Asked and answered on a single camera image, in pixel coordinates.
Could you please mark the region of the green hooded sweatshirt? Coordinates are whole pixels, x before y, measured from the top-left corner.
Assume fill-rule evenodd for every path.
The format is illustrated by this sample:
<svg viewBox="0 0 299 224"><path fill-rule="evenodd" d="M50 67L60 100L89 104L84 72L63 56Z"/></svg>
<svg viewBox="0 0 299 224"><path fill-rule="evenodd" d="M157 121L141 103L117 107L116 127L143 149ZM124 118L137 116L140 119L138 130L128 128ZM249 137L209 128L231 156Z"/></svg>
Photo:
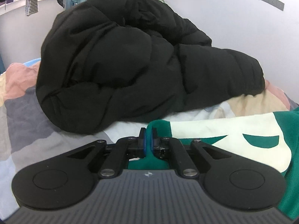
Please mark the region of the green hooded sweatshirt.
<svg viewBox="0 0 299 224"><path fill-rule="evenodd" d="M252 119L232 123L156 120L147 127L146 157L131 161L129 169L171 169L167 161L152 153L153 128L158 137L180 140L198 168L197 180L219 204L242 211L277 206L281 211L279 205L287 190L284 173L289 165L278 163L278 154L284 151L288 161L292 154L279 135L263 136Z"/></svg>

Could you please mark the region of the patchwork bed sheet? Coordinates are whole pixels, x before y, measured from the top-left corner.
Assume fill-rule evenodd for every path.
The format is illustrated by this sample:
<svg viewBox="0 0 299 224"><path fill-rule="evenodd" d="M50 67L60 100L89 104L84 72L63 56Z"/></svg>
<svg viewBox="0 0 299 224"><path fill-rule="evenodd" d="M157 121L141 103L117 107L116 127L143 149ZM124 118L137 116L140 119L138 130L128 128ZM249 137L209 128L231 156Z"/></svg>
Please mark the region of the patchwork bed sheet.
<svg viewBox="0 0 299 224"><path fill-rule="evenodd" d="M11 64L1 75L1 219L17 209L11 183L20 169L54 157L97 139L114 143L136 135L143 123L116 122L92 135L68 133L55 127L45 116L36 98L40 60ZM298 216L298 104L280 88L267 83L256 96L239 96L205 109L168 115L166 121L224 122L255 121L263 136L279 135L290 147L292 159L282 151L278 163L288 163L284 175L287 190L279 205L291 218Z"/></svg>

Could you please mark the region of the black puffer jacket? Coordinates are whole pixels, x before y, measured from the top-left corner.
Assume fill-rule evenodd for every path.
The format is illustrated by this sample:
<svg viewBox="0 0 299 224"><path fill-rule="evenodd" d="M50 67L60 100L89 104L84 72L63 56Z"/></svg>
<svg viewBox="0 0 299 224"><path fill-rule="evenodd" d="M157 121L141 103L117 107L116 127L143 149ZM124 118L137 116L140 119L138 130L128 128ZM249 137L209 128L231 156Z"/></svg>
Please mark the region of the black puffer jacket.
<svg viewBox="0 0 299 224"><path fill-rule="evenodd" d="M265 89L253 57L212 46L158 0L86 0L57 15L41 47L36 97L61 130L92 134Z"/></svg>

